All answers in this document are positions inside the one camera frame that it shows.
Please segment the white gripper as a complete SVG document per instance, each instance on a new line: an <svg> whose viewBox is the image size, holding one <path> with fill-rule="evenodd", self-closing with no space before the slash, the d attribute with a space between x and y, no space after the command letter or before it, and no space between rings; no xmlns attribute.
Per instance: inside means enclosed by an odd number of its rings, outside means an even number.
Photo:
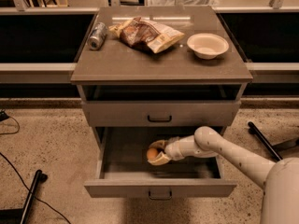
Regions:
<svg viewBox="0 0 299 224"><path fill-rule="evenodd" d="M166 140L154 141L149 148L164 149L165 154L173 161L183 160L189 155L190 140L179 137L172 137ZM170 159L159 152L158 156L153 160L148 160L151 165L164 165L170 162Z"/></svg>

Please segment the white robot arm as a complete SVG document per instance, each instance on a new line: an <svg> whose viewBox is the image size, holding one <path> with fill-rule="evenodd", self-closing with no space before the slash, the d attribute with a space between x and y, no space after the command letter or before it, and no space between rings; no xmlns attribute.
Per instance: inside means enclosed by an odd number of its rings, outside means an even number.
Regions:
<svg viewBox="0 0 299 224"><path fill-rule="evenodd" d="M148 162L163 165L187 157L223 156L263 190L260 224L299 224L299 159L278 162L240 147L203 126L187 137L158 140L149 145Z"/></svg>

